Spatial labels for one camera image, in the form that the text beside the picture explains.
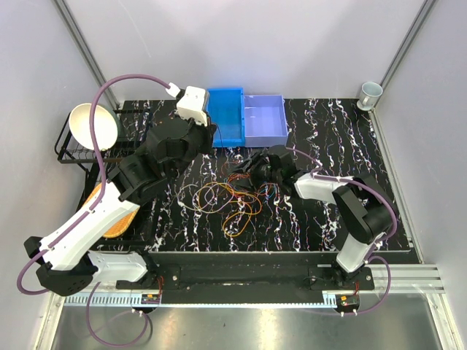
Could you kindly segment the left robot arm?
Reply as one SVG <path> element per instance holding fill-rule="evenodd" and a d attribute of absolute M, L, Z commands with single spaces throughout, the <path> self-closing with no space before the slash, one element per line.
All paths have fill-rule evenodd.
<path fill-rule="evenodd" d="M 98 282 L 151 288 L 157 270 L 138 252 L 98 253 L 91 247 L 121 219 L 155 200 L 200 154 L 212 151 L 217 126 L 175 117 L 149 129 L 145 141 L 102 179 L 93 199 L 50 235 L 32 236 L 25 249 L 45 291 L 73 295 Z"/>

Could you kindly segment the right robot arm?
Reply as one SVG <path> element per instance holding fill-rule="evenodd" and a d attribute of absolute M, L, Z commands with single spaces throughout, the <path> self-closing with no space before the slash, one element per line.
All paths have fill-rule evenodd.
<path fill-rule="evenodd" d="M 284 194 L 302 200 L 331 203 L 337 207 L 347 237 L 326 277 L 340 289 L 351 287 L 376 245 L 397 231 L 397 209 L 370 174 L 325 176 L 320 167 L 297 168 L 290 149 L 277 145 L 256 152 L 234 166 L 234 182 L 246 190 L 276 184 Z"/>

